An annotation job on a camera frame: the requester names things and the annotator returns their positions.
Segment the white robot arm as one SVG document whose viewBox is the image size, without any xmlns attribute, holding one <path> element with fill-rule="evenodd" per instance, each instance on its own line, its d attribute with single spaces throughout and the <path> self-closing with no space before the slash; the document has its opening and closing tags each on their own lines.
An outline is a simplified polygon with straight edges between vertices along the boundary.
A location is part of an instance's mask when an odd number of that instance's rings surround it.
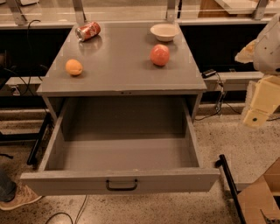
<svg viewBox="0 0 280 224">
<path fill-rule="evenodd" d="M 242 124 L 257 129 L 280 106 L 280 15 L 274 15 L 234 60 L 243 64 L 252 62 L 254 69 L 263 74 L 259 81 L 248 84 L 242 112 Z"/>
</svg>

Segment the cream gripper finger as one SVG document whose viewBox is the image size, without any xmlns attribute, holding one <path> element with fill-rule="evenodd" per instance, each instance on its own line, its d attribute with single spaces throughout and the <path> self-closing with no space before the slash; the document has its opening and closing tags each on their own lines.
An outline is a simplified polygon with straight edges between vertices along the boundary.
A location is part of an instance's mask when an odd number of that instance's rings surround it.
<svg viewBox="0 0 280 224">
<path fill-rule="evenodd" d="M 280 78 L 267 75 L 248 84 L 242 124 L 258 129 L 280 106 Z"/>
<path fill-rule="evenodd" d="M 254 60 L 256 41 L 250 41 L 244 46 L 234 57 L 234 60 L 243 64 L 247 64 Z"/>
</svg>

